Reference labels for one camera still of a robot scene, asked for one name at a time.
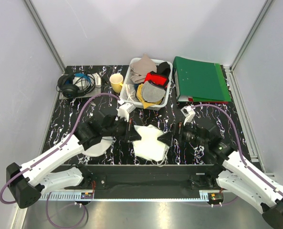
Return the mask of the white bra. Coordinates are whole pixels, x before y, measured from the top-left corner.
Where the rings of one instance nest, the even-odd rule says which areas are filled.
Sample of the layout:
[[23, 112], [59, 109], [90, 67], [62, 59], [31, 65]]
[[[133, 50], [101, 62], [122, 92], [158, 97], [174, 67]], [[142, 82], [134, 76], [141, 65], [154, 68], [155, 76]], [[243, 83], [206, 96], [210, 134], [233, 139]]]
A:
[[164, 132], [153, 125], [137, 125], [135, 129], [141, 136], [141, 140], [133, 141], [135, 156], [162, 167], [166, 163], [167, 153], [170, 148], [170, 146], [158, 140]]

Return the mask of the white mesh laundry bag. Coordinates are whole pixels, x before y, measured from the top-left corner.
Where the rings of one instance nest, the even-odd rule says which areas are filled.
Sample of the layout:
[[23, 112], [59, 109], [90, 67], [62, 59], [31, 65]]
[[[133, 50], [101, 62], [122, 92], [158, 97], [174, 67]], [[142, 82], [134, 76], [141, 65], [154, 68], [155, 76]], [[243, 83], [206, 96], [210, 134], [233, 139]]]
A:
[[101, 142], [91, 146], [89, 149], [83, 152], [83, 155], [89, 157], [99, 157], [106, 153], [107, 149], [110, 148], [112, 143], [114, 142], [114, 138], [111, 136], [103, 137]]

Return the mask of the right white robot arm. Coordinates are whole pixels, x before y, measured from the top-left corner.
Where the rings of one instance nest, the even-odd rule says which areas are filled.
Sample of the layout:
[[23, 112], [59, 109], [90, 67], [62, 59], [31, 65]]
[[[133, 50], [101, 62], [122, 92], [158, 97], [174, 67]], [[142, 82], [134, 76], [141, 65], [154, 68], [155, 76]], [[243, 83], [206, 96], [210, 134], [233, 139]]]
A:
[[204, 150], [204, 163], [210, 169], [204, 175], [191, 175], [193, 187], [221, 188], [237, 195], [257, 209], [266, 223], [274, 229], [283, 229], [283, 186], [265, 175], [217, 132], [212, 124], [192, 125], [178, 123], [158, 137], [171, 144], [176, 139], [180, 146], [190, 144]]

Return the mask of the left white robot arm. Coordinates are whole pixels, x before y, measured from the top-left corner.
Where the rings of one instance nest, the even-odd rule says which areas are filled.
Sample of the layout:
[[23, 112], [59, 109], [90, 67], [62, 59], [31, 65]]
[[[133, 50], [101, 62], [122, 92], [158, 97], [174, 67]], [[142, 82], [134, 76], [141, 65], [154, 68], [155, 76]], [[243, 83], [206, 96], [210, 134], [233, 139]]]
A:
[[63, 172], [54, 170], [70, 158], [83, 154], [97, 157], [103, 154], [114, 138], [124, 142], [141, 140], [131, 118], [100, 114], [78, 123], [64, 140], [35, 159], [6, 168], [6, 187], [20, 209], [36, 203], [43, 194], [65, 187], [91, 185], [91, 173], [76, 165]]

